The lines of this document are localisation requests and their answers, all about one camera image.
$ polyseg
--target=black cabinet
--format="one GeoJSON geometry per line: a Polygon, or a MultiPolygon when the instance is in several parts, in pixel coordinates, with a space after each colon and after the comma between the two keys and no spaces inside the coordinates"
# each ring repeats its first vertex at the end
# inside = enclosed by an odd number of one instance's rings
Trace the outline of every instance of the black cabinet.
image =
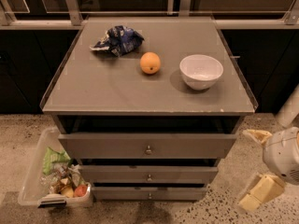
{"type": "Polygon", "coordinates": [[[257,112],[277,113],[298,84],[299,32],[223,30],[222,33],[234,56],[239,56],[237,63],[259,103],[257,112]]]}
{"type": "Polygon", "coordinates": [[[0,113],[41,113],[40,100],[78,31],[0,31],[0,113]]]}

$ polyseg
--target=plastic wrapper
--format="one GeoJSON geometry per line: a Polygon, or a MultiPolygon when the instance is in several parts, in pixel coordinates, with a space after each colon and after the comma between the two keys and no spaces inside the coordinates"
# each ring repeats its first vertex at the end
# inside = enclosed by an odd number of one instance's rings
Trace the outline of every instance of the plastic wrapper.
{"type": "Polygon", "coordinates": [[[51,164],[51,169],[41,177],[41,184],[45,187],[45,195],[62,194],[67,198],[76,197],[76,188],[86,185],[78,171],[78,165],[68,167],[60,162],[51,164]]]}
{"type": "Polygon", "coordinates": [[[49,175],[53,169],[56,169],[55,165],[59,165],[59,167],[67,166],[70,162],[71,158],[65,151],[56,152],[48,147],[43,162],[43,174],[49,175]]]}
{"type": "Polygon", "coordinates": [[[132,28],[126,26],[115,26],[106,31],[106,34],[91,50],[109,52],[117,57],[138,48],[144,38],[132,28]]]}

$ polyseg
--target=orange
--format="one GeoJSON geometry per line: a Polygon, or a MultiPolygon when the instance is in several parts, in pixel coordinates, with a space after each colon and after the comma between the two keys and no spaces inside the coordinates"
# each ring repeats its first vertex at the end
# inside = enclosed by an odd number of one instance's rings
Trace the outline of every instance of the orange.
{"type": "Polygon", "coordinates": [[[155,74],[160,70],[160,66],[161,61],[156,53],[147,52],[140,59],[140,67],[146,74],[155,74]]]}

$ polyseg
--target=drawer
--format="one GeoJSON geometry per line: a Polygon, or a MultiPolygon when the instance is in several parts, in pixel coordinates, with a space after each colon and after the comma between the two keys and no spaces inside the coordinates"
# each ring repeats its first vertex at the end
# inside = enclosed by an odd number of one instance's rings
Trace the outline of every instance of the drawer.
{"type": "Polygon", "coordinates": [[[92,188],[96,200],[198,201],[206,188],[92,188]]]}
{"type": "Polygon", "coordinates": [[[113,116],[112,113],[108,116],[61,115],[57,119],[67,133],[233,133],[240,120],[239,116],[155,116],[154,112],[113,116]]]}
{"type": "Polygon", "coordinates": [[[99,183],[210,183],[216,167],[80,166],[86,181],[99,183]]]}
{"type": "Polygon", "coordinates": [[[59,135],[74,159],[225,158],[235,134],[71,133],[59,135]]]}

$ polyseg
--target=drawer knob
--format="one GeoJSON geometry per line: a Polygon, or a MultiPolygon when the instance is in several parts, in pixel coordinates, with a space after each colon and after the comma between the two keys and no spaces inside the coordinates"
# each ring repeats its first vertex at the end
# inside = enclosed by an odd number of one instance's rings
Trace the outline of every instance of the drawer knob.
{"type": "Polygon", "coordinates": [[[148,182],[151,182],[151,181],[152,181],[151,175],[148,175],[148,182]]]}
{"type": "Polygon", "coordinates": [[[147,155],[152,154],[152,150],[150,149],[150,146],[147,146],[146,154],[147,155]]]}

